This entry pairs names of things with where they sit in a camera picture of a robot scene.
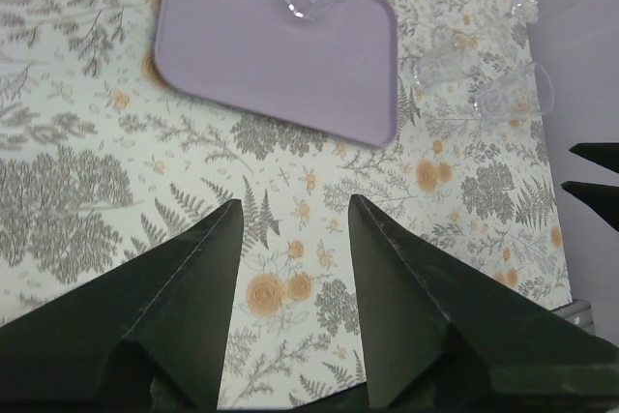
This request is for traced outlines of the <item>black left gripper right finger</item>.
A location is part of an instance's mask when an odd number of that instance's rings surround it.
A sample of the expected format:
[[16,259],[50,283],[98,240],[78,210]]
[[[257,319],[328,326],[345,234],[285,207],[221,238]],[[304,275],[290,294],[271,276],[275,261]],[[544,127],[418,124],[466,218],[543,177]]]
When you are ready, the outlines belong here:
[[373,407],[614,408],[618,349],[355,194],[350,249]]

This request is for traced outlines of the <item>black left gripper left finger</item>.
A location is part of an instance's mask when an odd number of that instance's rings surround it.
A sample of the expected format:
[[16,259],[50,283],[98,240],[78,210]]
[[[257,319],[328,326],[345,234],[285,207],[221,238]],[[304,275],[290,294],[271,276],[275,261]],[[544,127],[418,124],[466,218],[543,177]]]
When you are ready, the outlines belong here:
[[162,379],[218,403],[242,246],[242,205],[202,221],[1,330],[7,407],[146,407]]

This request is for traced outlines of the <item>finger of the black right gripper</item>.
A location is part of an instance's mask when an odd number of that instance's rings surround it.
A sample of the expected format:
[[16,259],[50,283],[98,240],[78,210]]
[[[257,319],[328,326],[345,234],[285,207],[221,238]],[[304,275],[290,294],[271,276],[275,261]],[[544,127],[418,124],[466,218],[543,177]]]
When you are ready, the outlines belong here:
[[570,152],[610,171],[619,172],[619,143],[577,143]]
[[619,187],[568,181],[561,185],[599,215],[615,231],[619,227]]

